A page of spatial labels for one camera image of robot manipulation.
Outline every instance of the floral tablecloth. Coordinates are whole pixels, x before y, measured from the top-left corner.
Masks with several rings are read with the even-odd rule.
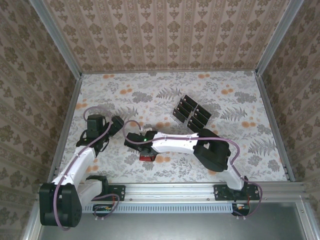
[[[172,118],[172,112],[185,94],[212,113],[206,128],[239,144],[235,161],[239,172],[253,181],[286,181],[274,136],[252,71],[159,72],[92,74],[82,76],[67,144],[60,169],[71,160],[86,122],[86,108],[105,116],[119,115],[136,120],[143,127],[168,134],[186,134],[187,129]],[[128,124],[126,132],[138,132]],[[106,175],[111,183],[219,182],[218,173],[204,168],[193,155],[167,152],[154,162],[139,161],[139,154],[124,146],[118,132],[104,152],[87,169]],[[236,150],[230,147],[231,156]]]

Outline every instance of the purple cable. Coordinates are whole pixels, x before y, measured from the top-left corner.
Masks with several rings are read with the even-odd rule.
[[[101,106],[92,106],[92,107],[89,107],[87,108],[84,113],[83,113],[83,118],[85,118],[85,114],[86,112],[89,110],[89,109],[94,109],[94,108],[97,108],[97,109],[104,109],[106,110],[105,108],[101,107]],[[56,188],[55,188],[55,191],[54,191],[54,195],[53,195],[53,214],[54,214],[54,218],[55,218],[55,221],[56,221],[56,224],[63,230],[63,231],[67,231],[70,229],[70,227],[67,227],[65,228],[64,226],[62,226],[60,220],[59,220],[59,216],[58,216],[58,210],[57,210],[57,198],[58,198],[58,191],[59,191],[59,188],[62,184],[62,182],[64,181],[64,176],[66,174],[68,174],[69,170],[71,169],[71,167],[73,166],[73,164],[76,162],[76,160],[78,159],[78,157],[85,151],[87,150],[88,148],[90,148],[90,146],[92,146],[93,144],[95,144],[97,141],[99,141],[101,138],[103,138],[107,132],[109,131],[111,127],[111,124],[109,124],[109,126],[107,127],[107,129],[105,130],[105,132],[99,136],[98,138],[96,138],[94,141],[92,141],[90,144],[88,144],[87,146],[85,146],[81,151],[79,151],[79,153],[77,154],[77,156],[74,157],[74,159],[71,161],[70,165],[68,166],[68,168],[65,170],[64,174],[63,174],[63,177],[61,177],[60,181],[58,182],[58,184],[56,185]]]
[[[110,193],[110,194],[103,195],[103,196],[97,196],[97,197],[95,197],[94,199],[92,199],[92,200],[98,200],[98,199],[104,199],[104,198],[107,198],[107,197],[116,197],[117,201],[116,201],[116,204],[115,204],[114,208],[111,209],[111,211],[110,211],[106,216],[103,217],[104,219],[107,218],[107,217],[109,217],[110,214],[112,214],[112,213],[117,209],[117,207],[118,207],[118,205],[119,205],[119,202],[120,202],[120,197],[119,197],[119,195],[114,194],[114,193]],[[98,209],[101,209],[101,208],[104,208],[104,207],[105,207],[105,206],[97,207],[97,208],[94,210],[93,215],[94,215],[95,217],[97,217],[98,219],[102,219],[102,217],[97,216],[97,210],[98,210]]]
[[[255,183],[255,182],[248,181],[248,180],[246,180],[245,178],[243,178],[243,177],[241,176],[241,174],[239,173],[239,171],[237,170],[237,168],[234,166],[234,161],[236,160],[236,158],[237,158],[237,157],[239,156],[239,154],[240,154],[240,147],[239,147],[239,145],[236,144],[234,141],[232,141],[232,140],[230,140],[230,139],[226,139],[226,138],[221,138],[221,137],[172,137],[172,136],[169,136],[169,137],[158,137],[158,138],[151,139],[151,140],[147,140],[147,141],[136,142],[136,141],[131,141],[131,140],[128,139],[127,136],[126,136],[125,127],[126,127],[126,125],[127,125],[128,123],[130,123],[130,122],[136,123],[136,124],[138,125],[138,127],[139,127],[139,130],[141,130],[142,128],[141,128],[140,124],[139,124],[137,121],[135,121],[135,120],[128,120],[128,121],[126,121],[126,122],[124,123],[124,125],[123,125],[123,127],[122,127],[122,133],[123,133],[123,135],[124,135],[124,138],[125,138],[129,143],[131,143],[131,144],[142,145],[142,144],[152,143],[152,142],[158,141],[158,140],[168,139],[168,140],[183,140],[183,141],[186,141],[186,140],[190,140],[190,141],[191,141],[191,140],[205,140],[205,141],[207,141],[207,140],[214,140],[214,141],[223,141],[223,142],[227,142],[227,143],[230,143],[230,144],[234,145],[234,146],[236,147],[237,152],[236,152],[235,156],[233,157],[233,159],[230,161],[230,165],[232,166],[232,168],[234,169],[235,173],[240,177],[241,180],[247,182],[248,184],[256,185],[256,186],[259,188],[259,190],[260,190],[260,199],[259,199],[258,205],[256,206],[256,208],[253,210],[252,213],[248,214],[247,216],[243,216],[243,215],[241,215],[241,214],[238,213],[238,212],[236,212],[236,213],[239,214],[240,217],[246,217],[246,218],[248,218],[248,217],[252,216],[252,214],[254,214],[254,213],[257,211],[257,209],[259,208],[260,203],[261,203],[261,201],[262,201],[262,195],[263,195],[262,187],[261,187],[259,184]]]

